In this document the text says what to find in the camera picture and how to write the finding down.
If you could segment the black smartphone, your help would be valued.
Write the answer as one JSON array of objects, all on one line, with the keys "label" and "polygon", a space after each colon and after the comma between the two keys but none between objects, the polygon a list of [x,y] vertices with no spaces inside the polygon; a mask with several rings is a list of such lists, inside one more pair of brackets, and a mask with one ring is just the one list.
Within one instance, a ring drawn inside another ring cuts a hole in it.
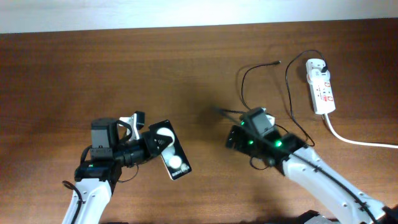
[{"label": "black smartphone", "polygon": [[177,180],[192,171],[180,141],[169,120],[149,126],[149,130],[161,136],[168,136],[172,142],[161,152],[162,160],[172,180]]}]

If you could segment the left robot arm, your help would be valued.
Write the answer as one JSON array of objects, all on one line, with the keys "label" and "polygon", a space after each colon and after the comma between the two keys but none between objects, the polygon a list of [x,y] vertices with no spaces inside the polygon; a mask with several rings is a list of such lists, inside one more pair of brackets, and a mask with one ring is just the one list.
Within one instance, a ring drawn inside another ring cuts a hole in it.
[{"label": "left robot arm", "polygon": [[73,191],[64,223],[98,223],[114,193],[123,167],[139,167],[153,158],[174,140],[160,129],[171,129],[168,120],[149,126],[139,139],[132,136],[135,126],[115,118],[91,122],[92,145],[83,150],[75,170],[75,183],[62,184]]}]

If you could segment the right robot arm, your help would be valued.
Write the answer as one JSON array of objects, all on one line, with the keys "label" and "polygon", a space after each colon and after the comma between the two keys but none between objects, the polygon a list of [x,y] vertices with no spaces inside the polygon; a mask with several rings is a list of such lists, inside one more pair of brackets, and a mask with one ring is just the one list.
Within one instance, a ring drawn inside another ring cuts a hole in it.
[{"label": "right robot arm", "polygon": [[226,147],[276,168],[299,184],[333,215],[335,223],[397,223],[397,208],[372,198],[333,170],[303,139],[293,133],[282,135],[275,118],[265,108],[220,113],[233,122]]}]

